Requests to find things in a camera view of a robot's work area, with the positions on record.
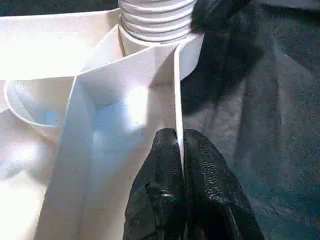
black rubber glove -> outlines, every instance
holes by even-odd
[[[197,0],[192,13],[195,28],[218,31],[234,14],[238,13],[251,0]]]
[[[176,132],[165,128],[135,177],[125,210],[124,240],[178,240],[186,225]]]
[[[184,131],[188,239],[263,240],[236,176],[216,147],[196,130]]]

ribbed hose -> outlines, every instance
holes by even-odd
[[[168,43],[191,32],[196,0],[119,0],[118,3],[124,29],[139,40]]]

dark background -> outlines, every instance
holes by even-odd
[[[2,0],[0,16],[116,7],[114,0]],[[318,0],[253,1],[206,34],[181,86],[184,127],[221,151],[270,240],[320,239],[319,10]]]

gloved hand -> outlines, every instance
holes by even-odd
[[[125,210],[124,240],[178,240],[186,225],[184,180],[174,129],[155,134]]]
[[[130,191],[123,239],[263,240],[237,178],[215,146],[195,130],[184,131],[184,144],[185,182],[175,131],[156,133]]]
[[[203,134],[184,131],[188,239],[263,240],[236,176]]]

white plastic part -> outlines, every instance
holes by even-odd
[[[7,81],[6,104],[19,119],[57,143],[74,77]]]
[[[0,80],[77,75],[119,9],[0,17]]]
[[[122,239],[131,184],[155,133],[176,129],[183,149],[177,98],[199,53],[187,50],[193,64],[175,57],[202,39],[191,34],[178,53],[175,44],[149,46],[76,78],[36,240]]]
[[[123,27],[135,38],[166,43],[191,32],[196,0],[119,0]]]
[[[0,239],[34,239],[55,152],[9,109],[0,112]]]

